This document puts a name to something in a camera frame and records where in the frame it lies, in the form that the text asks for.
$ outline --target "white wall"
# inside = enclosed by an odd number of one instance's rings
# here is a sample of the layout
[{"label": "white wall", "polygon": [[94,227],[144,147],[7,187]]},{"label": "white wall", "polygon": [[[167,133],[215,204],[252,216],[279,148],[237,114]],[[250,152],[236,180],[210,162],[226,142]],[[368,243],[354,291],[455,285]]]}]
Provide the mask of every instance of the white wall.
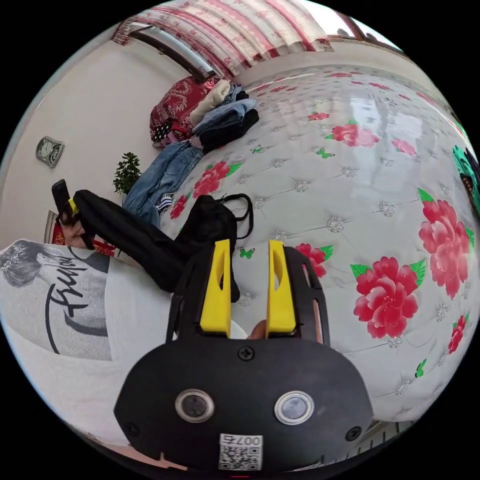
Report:
[{"label": "white wall", "polygon": [[269,75],[294,68],[313,65],[358,65],[385,70],[418,83],[435,99],[448,104],[445,97],[430,78],[415,63],[387,48],[375,47],[369,43],[335,41],[331,43],[334,52],[305,51],[273,58],[255,65],[235,77],[242,85],[248,85]]},{"label": "white wall", "polygon": [[[150,112],[188,72],[142,43],[104,43],[51,88],[16,145],[0,197],[0,248],[19,238],[43,241],[51,186],[88,189],[115,202],[112,181],[124,152],[144,170],[158,154],[149,135]],[[51,169],[35,157],[43,136],[65,143]]]}]

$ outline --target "person's hand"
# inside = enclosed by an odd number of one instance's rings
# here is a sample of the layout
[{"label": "person's hand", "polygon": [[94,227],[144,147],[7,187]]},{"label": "person's hand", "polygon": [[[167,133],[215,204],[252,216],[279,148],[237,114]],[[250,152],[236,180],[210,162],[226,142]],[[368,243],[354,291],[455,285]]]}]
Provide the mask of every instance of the person's hand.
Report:
[{"label": "person's hand", "polygon": [[75,247],[77,249],[86,249],[87,246],[83,241],[81,235],[85,233],[82,224],[78,221],[75,225],[64,225],[60,219],[60,226],[65,237],[65,244],[69,247]]}]

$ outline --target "curtain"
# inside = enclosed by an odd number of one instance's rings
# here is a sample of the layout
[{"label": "curtain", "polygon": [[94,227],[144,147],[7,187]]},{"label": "curtain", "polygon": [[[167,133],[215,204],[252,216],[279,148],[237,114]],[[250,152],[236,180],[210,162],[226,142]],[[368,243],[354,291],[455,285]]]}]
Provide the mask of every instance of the curtain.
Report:
[{"label": "curtain", "polygon": [[126,45],[133,22],[173,35],[229,80],[268,59],[333,51],[301,0],[175,0],[123,21],[112,40]]}]

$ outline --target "black drawstring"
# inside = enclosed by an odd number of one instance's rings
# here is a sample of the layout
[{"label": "black drawstring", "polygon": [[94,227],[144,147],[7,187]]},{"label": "black drawstring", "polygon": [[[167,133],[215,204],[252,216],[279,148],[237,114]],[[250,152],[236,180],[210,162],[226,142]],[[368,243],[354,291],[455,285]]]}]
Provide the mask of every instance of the black drawstring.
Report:
[{"label": "black drawstring", "polygon": [[221,198],[219,201],[221,203],[229,202],[230,200],[238,200],[238,199],[245,199],[247,202],[247,208],[246,208],[246,213],[243,216],[236,216],[236,221],[237,222],[243,222],[248,217],[248,232],[244,236],[238,236],[237,240],[242,240],[246,239],[253,231],[254,229],[254,206],[252,204],[252,200],[250,200],[250,197],[248,195],[245,195],[245,193],[236,193],[234,195],[229,195]]}]

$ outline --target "green plant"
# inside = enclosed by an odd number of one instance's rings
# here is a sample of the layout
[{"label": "green plant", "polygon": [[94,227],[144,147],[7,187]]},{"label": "green plant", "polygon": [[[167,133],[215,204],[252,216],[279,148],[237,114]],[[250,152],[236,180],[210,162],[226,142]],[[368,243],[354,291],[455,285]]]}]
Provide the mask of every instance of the green plant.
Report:
[{"label": "green plant", "polygon": [[124,153],[123,160],[118,162],[113,180],[115,192],[119,194],[128,194],[134,183],[142,174],[139,169],[139,158],[131,151]]}]

